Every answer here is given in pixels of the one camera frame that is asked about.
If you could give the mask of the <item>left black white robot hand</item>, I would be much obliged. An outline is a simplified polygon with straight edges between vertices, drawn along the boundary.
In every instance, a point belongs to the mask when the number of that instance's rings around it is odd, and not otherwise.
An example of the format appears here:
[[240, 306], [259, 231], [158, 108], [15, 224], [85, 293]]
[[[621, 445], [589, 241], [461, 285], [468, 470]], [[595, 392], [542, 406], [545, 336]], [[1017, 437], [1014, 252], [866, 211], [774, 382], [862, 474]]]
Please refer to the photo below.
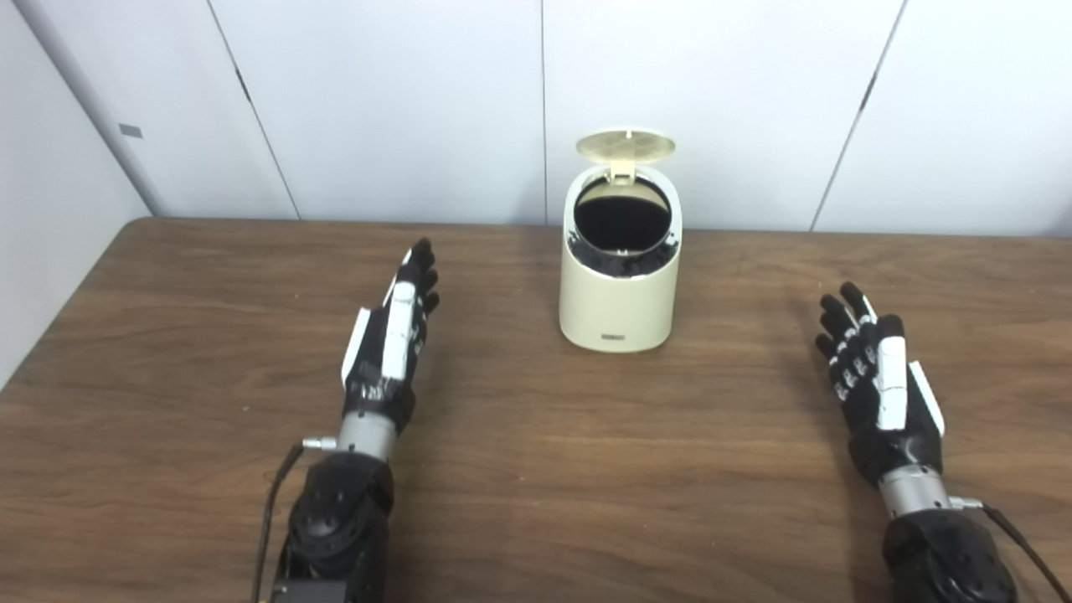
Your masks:
[[346, 416], [390, 420], [401, 435], [416, 409], [413, 380], [428, 336], [428, 320], [440, 306], [440, 273], [429, 238], [410, 247], [378, 307], [360, 309], [343, 359], [341, 378]]

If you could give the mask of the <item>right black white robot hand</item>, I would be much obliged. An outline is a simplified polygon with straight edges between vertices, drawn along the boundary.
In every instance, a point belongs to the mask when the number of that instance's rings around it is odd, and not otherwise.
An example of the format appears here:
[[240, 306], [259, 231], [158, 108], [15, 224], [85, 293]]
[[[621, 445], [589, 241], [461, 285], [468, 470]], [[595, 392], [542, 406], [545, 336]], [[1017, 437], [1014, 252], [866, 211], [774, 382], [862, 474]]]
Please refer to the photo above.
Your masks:
[[900, 317], [877, 313], [851, 281], [820, 305], [823, 330], [815, 345], [827, 359], [858, 473], [872, 486], [907, 466], [941, 474], [946, 420], [921, 363], [908, 359]]

